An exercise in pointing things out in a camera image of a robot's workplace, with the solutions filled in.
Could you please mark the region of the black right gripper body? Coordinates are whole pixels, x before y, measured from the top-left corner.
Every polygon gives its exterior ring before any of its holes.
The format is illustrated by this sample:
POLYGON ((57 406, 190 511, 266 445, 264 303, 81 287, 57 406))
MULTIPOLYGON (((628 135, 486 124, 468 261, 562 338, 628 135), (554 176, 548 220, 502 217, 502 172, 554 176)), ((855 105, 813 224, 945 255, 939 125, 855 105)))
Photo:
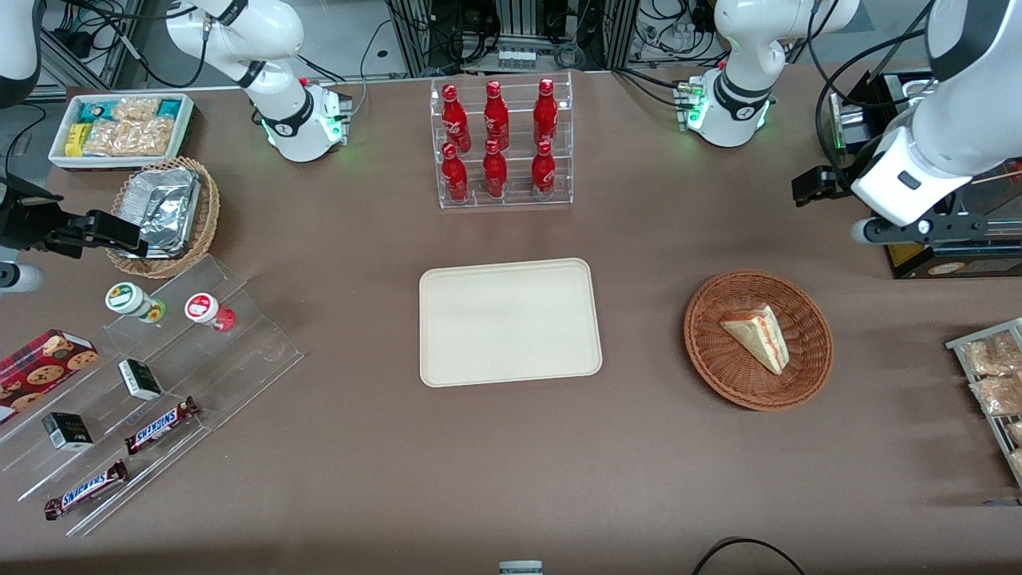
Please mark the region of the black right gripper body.
POLYGON ((53 230, 65 226, 65 213, 59 203, 61 194, 47 192, 43 187, 21 177, 1 177, 1 244, 10 250, 28 251, 43 243, 53 230))

